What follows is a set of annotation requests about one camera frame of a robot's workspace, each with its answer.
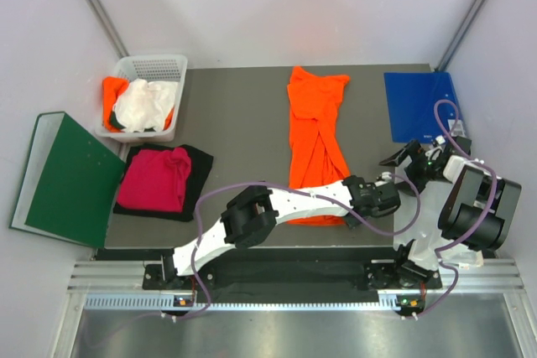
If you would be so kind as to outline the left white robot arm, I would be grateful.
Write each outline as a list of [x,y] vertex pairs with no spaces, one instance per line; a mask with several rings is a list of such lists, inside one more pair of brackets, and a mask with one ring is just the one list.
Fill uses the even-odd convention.
[[[213,196],[243,188],[227,203],[212,226],[201,220],[201,205]],[[342,217],[353,227],[368,218],[393,214],[401,205],[399,192],[390,179],[367,182],[352,175],[318,187],[290,189],[267,182],[247,182],[214,190],[196,202],[195,240],[173,249],[161,259],[161,277],[172,288],[181,288],[197,269],[223,253],[262,244],[272,230],[283,223],[316,217]]]

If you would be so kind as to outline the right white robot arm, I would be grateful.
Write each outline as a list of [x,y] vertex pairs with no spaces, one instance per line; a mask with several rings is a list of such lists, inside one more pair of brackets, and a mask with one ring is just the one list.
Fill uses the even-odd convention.
[[433,181],[452,188],[438,213],[421,213],[395,238],[393,262],[366,266],[370,288],[423,286],[437,276],[441,264],[458,264],[465,252],[495,251],[504,243],[522,187],[472,159],[471,145],[461,136],[453,141],[438,137],[430,149],[412,140],[381,161],[386,167],[402,167],[406,179],[395,188],[419,202],[430,194]]

